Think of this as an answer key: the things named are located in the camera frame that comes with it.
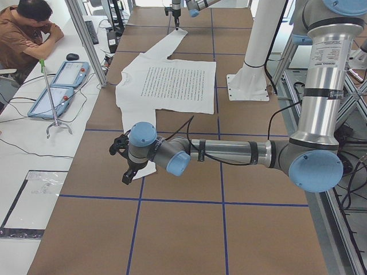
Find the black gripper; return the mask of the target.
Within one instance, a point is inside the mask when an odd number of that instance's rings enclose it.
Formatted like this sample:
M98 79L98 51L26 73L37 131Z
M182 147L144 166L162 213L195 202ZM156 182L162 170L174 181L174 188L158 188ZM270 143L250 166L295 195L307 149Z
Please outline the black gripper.
M171 8L172 15L174 17L175 29L179 29L179 18L181 16L181 9L180 8Z
M122 182L124 184L130 184L135 175L138 173L138 171L142 170L147 166L148 161L145 161L143 163L135 163L132 160L128 159L127 163L128 163L128 170L122 176Z

